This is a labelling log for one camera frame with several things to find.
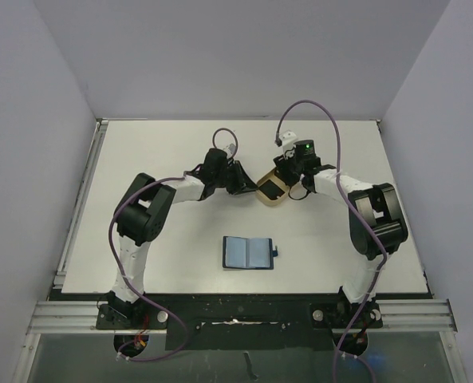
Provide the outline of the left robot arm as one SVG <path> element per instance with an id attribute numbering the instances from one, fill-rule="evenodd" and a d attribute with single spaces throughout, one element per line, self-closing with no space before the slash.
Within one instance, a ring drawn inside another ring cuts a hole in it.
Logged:
<path id="1" fill-rule="evenodd" d="M 114 211 L 108 243 L 117 264 L 108 307 L 127 328 L 140 324 L 144 312 L 144 271 L 151 243 L 164 229 L 175 203 L 199 202 L 222 188 L 230 195 L 258 190 L 241 163 L 227 151 L 210 148 L 204 161 L 179 177 L 157 180 L 140 173 Z"/>

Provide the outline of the black card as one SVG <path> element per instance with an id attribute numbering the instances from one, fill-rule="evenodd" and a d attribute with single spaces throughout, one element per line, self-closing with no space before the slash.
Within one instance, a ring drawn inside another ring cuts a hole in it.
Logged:
<path id="1" fill-rule="evenodd" d="M 285 192 L 272 179 L 266 180 L 258 189 L 267 199 L 275 201 L 280 199 Z"/>

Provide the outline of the beige oval tray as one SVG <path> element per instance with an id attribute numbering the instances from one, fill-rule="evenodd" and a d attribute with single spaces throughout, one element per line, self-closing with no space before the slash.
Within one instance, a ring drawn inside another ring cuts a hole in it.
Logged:
<path id="1" fill-rule="evenodd" d="M 276 207 L 286 198 L 290 186 L 276 175 L 276 168 L 272 168 L 257 181 L 257 199 L 268 207 Z"/>

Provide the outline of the blue card holder wallet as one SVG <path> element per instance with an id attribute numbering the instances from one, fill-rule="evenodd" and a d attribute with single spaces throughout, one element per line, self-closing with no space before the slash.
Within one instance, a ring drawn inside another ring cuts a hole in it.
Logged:
<path id="1" fill-rule="evenodd" d="M 278 248 L 272 238 L 223 237 L 223 268 L 228 270 L 273 270 Z"/>

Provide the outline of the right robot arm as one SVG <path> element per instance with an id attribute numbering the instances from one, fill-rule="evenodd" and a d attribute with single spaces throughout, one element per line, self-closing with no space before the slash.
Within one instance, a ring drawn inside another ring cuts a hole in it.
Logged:
<path id="1" fill-rule="evenodd" d="M 336 306 L 338 321 L 355 326 L 365 316 L 361 304 L 372 299 L 383 264 L 408 238 L 408 228 L 396 189 L 388 183 L 370 184 L 323 164 L 312 140 L 278 138 L 282 154 L 274 158 L 275 175 L 291 188 L 300 184 L 308 195 L 328 196 L 349 209 L 349 236 L 361 264 L 344 282 L 346 300 Z"/>

